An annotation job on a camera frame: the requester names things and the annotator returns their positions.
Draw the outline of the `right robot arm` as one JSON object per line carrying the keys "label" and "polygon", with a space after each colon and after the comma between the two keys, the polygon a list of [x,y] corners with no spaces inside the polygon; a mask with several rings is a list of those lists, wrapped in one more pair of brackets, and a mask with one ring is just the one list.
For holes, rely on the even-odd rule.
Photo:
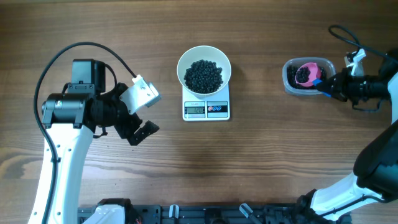
{"label": "right robot arm", "polygon": [[391,125],[357,157],[353,171],[324,189],[314,189],[297,200],[292,223],[332,223],[369,203],[397,200],[397,49],[384,54],[377,76],[353,76],[345,68],[327,80],[315,80],[326,96],[354,105],[378,98],[391,104]]}

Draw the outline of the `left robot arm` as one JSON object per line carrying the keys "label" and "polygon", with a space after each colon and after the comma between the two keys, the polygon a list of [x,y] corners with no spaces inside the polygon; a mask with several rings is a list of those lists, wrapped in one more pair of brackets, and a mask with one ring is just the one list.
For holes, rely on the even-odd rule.
{"label": "left robot arm", "polygon": [[160,100],[155,86],[137,75],[132,86],[116,82],[106,91],[109,69],[98,60],[75,59],[71,81],[43,103],[41,125],[47,140],[29,223],[77,223],[83,166],[96,128],[112,126],[132,146],[159,130],[136,114]]}

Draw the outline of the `white bowl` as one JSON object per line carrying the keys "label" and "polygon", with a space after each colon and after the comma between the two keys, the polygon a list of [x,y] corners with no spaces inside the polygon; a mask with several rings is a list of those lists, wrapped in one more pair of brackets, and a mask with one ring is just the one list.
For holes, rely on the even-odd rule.
{"label": "white bowl", "polygon": [[187,50],[177,64],[177,76],[184,90],[198,98],[219,93],[231,78],[231,62],[221,50],[200,45]]}

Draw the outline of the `pink scoop blue handle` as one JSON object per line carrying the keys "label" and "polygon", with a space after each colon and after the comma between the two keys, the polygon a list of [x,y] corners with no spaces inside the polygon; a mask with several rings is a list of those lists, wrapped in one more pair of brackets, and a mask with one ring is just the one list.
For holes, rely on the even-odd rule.
{"label": "pink scoop blue handle", "polygon": [[302,86],[307,86],[307,87],[314,86],[315,89],[314,90],[303,90],[303,93],[300,93],[300,95],[310,96],[310,95],[319,94],[320,92],[316,89],[316,84],[317,84],[317,79],[320,80],[320,77],[321,77],[321,70],[319,69],[319,67],[321,67],[321,66],[319,66],[315,62],[309,62],[309,63],[303,64],[301,67],[309,68],[309,70],[310,70],[309,81],[306,83],[297,83],[297,81],[296,81],[296,83],[299,85],[302,85]]}

